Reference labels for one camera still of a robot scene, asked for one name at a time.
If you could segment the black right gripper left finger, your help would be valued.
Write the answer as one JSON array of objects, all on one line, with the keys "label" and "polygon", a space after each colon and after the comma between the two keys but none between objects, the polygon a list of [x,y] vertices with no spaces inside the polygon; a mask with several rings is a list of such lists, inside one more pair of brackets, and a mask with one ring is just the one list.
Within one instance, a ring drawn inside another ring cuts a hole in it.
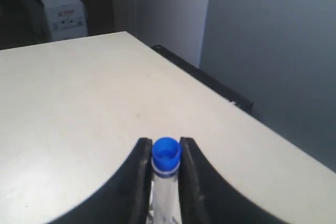
[{"label": "black right gripper left finger", "polygon": [[140,138],[124,163],[84,202],[51,223],[146,223],[152,140]]}]

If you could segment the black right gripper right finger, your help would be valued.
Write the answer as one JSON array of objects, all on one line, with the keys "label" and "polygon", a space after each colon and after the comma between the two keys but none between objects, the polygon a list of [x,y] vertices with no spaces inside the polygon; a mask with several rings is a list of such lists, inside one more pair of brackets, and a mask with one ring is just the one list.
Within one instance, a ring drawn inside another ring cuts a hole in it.
[{"label": "black right gripper right finger", "polygon": [[194,139],[182,137],[180,145],[178,197],[182,223],[283,223],[230,185]]}]

